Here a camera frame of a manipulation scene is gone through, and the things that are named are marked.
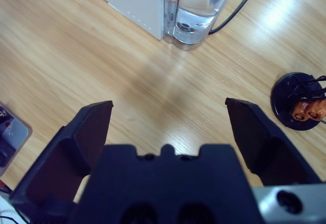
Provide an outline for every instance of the silver metal part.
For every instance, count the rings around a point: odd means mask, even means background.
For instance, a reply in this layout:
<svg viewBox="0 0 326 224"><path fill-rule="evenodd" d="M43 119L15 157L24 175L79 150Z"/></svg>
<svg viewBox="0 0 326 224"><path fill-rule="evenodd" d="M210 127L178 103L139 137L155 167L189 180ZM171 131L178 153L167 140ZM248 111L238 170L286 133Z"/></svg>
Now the silver metal part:
<svg viewBox="0 0 326 224"><path fill-rule="evenodd" d="M8 165L14 159L20 148L27 141L32 134L32 129L20 118L18 118L13 112L11 112L6 106L0 102L0 106L11 116L13 119L10 124L1 132L1 137L4 141L10 144L15 150L14 156L5 167L0 167L0 176L5 172Z"/></svg>
<svg viewBox="0 0 326 224"><path fill-rule="evenodd" d="M300 213L292 214L280 205L277 196L281 191L300 200ZM326 184L255 187L253 193L266 223L326 223Z"/></svg>

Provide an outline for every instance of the black cable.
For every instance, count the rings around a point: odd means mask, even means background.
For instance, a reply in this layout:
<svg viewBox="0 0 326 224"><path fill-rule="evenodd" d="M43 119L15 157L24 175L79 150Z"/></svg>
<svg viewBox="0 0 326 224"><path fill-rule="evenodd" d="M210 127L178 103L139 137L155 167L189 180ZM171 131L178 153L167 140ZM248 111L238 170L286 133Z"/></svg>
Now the black cable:
<svg viewBox="0 0 326 224"><path fill-rule="evenodd" d="M218 27L216 27L213 30L210 30L208 34L209 35L214 34L214 33L218 32L220 29L222 29L224 26L226 26L227 23L229 23L231 21L231 19L233 19L233 17L240 11L240 9L242 9L242 7L246 4L247 1L248 0L242 0L240 5L233 11L233 13L222 24L220 24Z"/></svg>
<svg viewBox="0 0 326 224"><path fill-rule="evenodd" d="M0 218L3 218L3 219L8 219L8 220L11 220L12 222L16 223L16 224L19 224L18 222L15 221L14 218L11 218L11 217L8 217L8 216L3 216L3 215L0 215Z"/></svg>
<svg viewBox="0 0 326 224"><path fill-rule="evenodd" d="M21 212L15 208L15 211L17 212L17 214L19 215L19 217L27 224L30 224L30 222L28 220L26 220L26 218L21 214Z"/></svg>
<svg viewBox="0 0 326 224"><path fill-rule="evenodd" d="M11 194L11 192L9 192L9 191L5 191L5 190L3 190L3 189L0 189L0 192L6 193L6 194Z"/></svg>

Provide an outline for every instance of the screw hole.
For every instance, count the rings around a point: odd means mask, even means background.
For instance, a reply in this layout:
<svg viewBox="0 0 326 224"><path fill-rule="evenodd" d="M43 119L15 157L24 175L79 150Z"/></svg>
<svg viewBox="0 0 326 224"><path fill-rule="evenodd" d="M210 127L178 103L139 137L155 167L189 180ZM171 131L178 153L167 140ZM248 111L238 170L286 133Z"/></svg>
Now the screw hole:
<svg viewBox="0 0 326 224"><path fill-rule="evenodd" d="M279 205L291 214L300 214L303 210L301 200L291 192L281 190L277 193L276 198Z"/></svg>
<svg viewBox="0 0 326 224"><path fill-rule="evenodd" d="M147 160L147 161L153 161L155 159L155 155L154 154L146 154L144 156L144 160Z"/></svg>
<svg viewBox="0 0 326 224"><path fill-rule="evenodd" d="M192 161L193 159L188 155L181 155L180 160L182 160L182 161Z"/></svg>

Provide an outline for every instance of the water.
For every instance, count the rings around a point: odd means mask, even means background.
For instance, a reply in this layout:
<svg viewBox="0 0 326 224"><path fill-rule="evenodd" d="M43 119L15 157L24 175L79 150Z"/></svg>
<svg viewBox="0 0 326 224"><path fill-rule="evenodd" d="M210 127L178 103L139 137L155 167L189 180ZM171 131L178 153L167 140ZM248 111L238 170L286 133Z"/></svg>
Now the water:
<svg viewBox="0 0 326 224"><path fill-rule="evenodd" d="M179 8L174 36L181 42L194 44L205 38L214 24L215 15L201 16Z"/></svg>
<svg viewBox="0 0 326 224"><path fill-rule="evenodd" d="M226 0L178 0L174 36L183 43L201 42Z"/></svg>

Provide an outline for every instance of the wooden table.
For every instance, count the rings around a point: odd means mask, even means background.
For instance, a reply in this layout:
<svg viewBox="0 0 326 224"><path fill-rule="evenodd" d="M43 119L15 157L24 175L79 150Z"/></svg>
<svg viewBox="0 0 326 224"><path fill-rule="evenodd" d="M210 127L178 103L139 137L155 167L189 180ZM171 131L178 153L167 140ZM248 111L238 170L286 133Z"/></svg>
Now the wooden table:
<svg viewBox="0 0 326 224"><path fill-rule="evenodd" d="M240 1L230 0L219 22ZM1 179L14 188L61 126L103 100L115 106L109 144L197 154L202 144L227 143L238 152L224 105L233 97L258 104L326 180L326 127L285 128L269 103L280 76L326 73L325 4L249 0L222 31L183 51L104 0L0 0L0 101L33 129Z"/></svg>

